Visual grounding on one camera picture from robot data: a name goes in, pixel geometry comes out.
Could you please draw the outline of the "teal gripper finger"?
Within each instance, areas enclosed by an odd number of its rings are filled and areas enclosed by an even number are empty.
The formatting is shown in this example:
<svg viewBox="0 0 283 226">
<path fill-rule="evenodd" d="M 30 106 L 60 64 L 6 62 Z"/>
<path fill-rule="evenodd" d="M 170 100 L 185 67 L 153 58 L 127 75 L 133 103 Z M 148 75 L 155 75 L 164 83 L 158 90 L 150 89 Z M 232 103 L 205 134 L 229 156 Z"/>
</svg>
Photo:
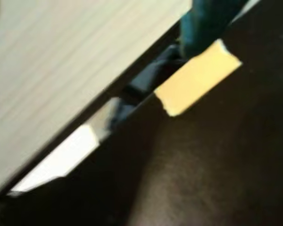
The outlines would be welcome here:
<svg viewBox="0 0 283 226">
<path fill-rule="evenodd" d="M 180 19 L 182 57 L 195 57 L 225 31 L 246 5 L 246 0 L 193 0 Z"/>
</svg>

